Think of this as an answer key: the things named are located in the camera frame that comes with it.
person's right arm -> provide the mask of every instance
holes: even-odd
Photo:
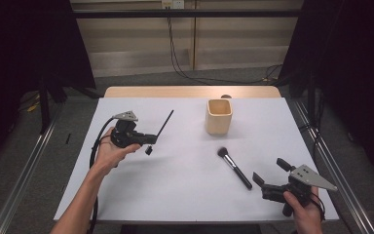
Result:
[[[318,195],[318,188],[312,187],[312,193]],[[298,234],[321,234],[321,219],[318,207],[309,203],[306,207],[300,205],[291,192],[283,193],[284,199],[293,208],[293,218]],[[318,203],[318,197],[311,196]]]

power socket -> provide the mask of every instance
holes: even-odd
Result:
[[[172,9],[172,0],[162,0],[163,9]]]
[[[184,9],[184,0],[173,0],[172,8],[173,9]]]

metal bar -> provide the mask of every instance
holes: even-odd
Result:
[[[53,120],[51,121],[47,130],[38,137],[37,143],[35,144],[35,147],[32,150],[25,167],[23,168],[22,173],[18,178],[17,183],[15,184],[14,188],[11,191],[11,194],[5,202],[5,205],[0,211],[0,234],[4,234],[8,230],[11,220],[18,208],[19,202],[23,198],[26,187],[30,179],[32,178],[32,174],[36,168],[36,165],[39,162],[39,158],[41,157],[45,147],[48,144],[62,107],[63,104],[58,104],[56,106]]]
[[[294,103],[299,112],[299,115],[302,117],[304,124],[309,124],[309,118],[307,116],[307,110],[305,105],[299,100],[294,101]],[[321,135],[318,136],[318,130],[315,128],[310,128],[309,134],[312,138],[312,141],[315,141],[315,138],[318,137],[319,155],[321,156],[324,164],[326,165],[327,169],[330,171],[330,174],[335,180],[339,192],[345,200],[345,203],[347,204],[349,210],[351,211],[351,214],[354,217],[355,222],[358,228],[360,229],[361,233],[373,234],[374,227],[365,209],[363,208],[363,205],[359,202],[353,190],[351,189],[345,177],[343,176],[335,159],[333,158],[332,153],[330,152],[329,148],[324,142],[324,139],[321,137]]]
[[[74,10],[76,19],[114,18],[298,18],[319,17],[329,11],[284,10]]]

gray carpet floor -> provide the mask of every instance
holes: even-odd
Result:
[[[273,72],[270,77],[277,76],[278,71]],[[260,81],[266,77],[268,72],[266,68],[244,68],[189,71],[185,73],[190,77],[228,80],[200,80],[209,85],[269,85],[272,81]],[[99,94],[103,94],[110,86],[203,85],[198,80],[180,77],[175,72],[96,78],[95,82],[97,89],[94,91]],[[33,177],[27,184],[23,197],[7,228],[7,233],[48,233],[54,225],[53,217],[59,200],[72,173],[97,105],[96,99],[90,99],[73,89],[66,88],[65,91],[68,94],[68,100],[65,104],[51,102],[51,110],[61,108],[59,119],[56,121],[49,143],[33,172]],[[289,97],[288,87],[280,87],[280,93],[287,98],[296,124],[302,126],[303,123],[293,104],[294,99]],[[34,94],[25,94],[23,99],[32,95]],[[300,99],[306,101],[306,95]],[[39,107],[32,112],[27,112],[24,109],[19,111],[14,130],[0,148],[0,209],[17,183],[23,166],[26,164],[38,139],[40,128]],[[324,106],[320,132],[374,225],[374,168],[369,163],[365,152],[360,145],[349,140],[348,130],[332,111],[331,106],[327,104]],[[308,133],[302,131],[301,134],[307,147],[312,151],[313,142]],[[318,156],[317,164],[319,172],[332,180],[328,169]],[[331,194],[331,198],[342,219],[325,222],[323,224],[324,233],[361,233],[341,195],[338,193]],[[188,232],[185,228],[183,230],[177,228],[163,229],[162,226],[139,226],[137,233],[200,233],[198,229]],[[202,230],[206,230],[207,233],[235,233],[235,231],[238,231],[238,233],[257,233],[254,226],[218,226],[215,230],[212,230],[212,228],[214,227],[209,226],[207,229],[202,228]],[[262,223],[260,228],[262,233],[290,233],[294,229],[291,222]],[[119,233],[120,229],[120,225],[101,223],[96,227],[95,233]]]

wooden cup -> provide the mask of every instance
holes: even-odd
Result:
[[[206,130],[211,135],[225,135],[229,132],[233,109],[228,99],[210,99],[207,102]]]

